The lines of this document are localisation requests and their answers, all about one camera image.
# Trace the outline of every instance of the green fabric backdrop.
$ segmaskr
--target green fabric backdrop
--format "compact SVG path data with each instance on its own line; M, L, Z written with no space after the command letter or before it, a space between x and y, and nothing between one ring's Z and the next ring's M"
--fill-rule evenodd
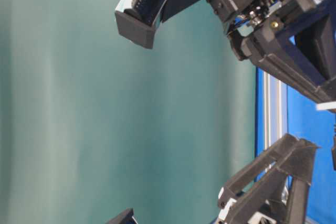
M201 1L154 50L118 0L0 0L0 223L209 223L254 156L255 69Z

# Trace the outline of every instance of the black 3d-printed part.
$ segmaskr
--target black 3d-printed part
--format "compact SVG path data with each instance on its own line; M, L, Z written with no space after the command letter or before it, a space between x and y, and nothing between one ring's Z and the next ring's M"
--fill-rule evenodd
M115 12L119 34L137 45L151 49L157 23L167 21L197 1L199 0L133 0L131 9Z
M132 218L133 215L133 209L129 208L109 220L106 224L135 224L135 221Z
M289 134L278 140L224 185L218 206L224 208L231 198L237 201L221 221L246 224L258 211L279 224L303 224L316 149L313 143ZM250 190L242 193L244 187L271 164L272 168ZM287 204L284 204L281 194L288 176L292 177L292 183Z

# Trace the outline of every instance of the brass screw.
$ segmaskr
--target brass screw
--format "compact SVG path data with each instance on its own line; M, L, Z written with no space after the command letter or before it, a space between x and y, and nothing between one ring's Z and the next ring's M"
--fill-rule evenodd
M277 29L277 28L279 27L279 23L276 22L276 21L273 21L273 22L271 23L271 27L272 27L273 29Z

